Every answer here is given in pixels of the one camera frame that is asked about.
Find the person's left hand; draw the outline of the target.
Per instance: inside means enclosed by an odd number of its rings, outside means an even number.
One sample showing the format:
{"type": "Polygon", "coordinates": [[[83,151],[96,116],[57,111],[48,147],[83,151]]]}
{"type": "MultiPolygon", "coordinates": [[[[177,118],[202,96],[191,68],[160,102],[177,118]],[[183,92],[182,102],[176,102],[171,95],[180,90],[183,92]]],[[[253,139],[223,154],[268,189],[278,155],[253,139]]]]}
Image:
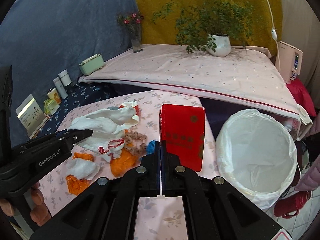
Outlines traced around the person's left hand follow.
{"type": "MultiPolygon", "coordinates": [[[[31,198],[35,204],[35,207],[30,212],[30,217],[38,226],[43,226],[48,220],[51,219],[51,215],[48,207],[44,203],[44,197],[39,187],[40,182],[38,181],[30,189],[31,198]]],[[[1,209],[4,214],[9,217],[13,217],[15,214],[14,207],[5,199],[1,199],[1,209]]]]}

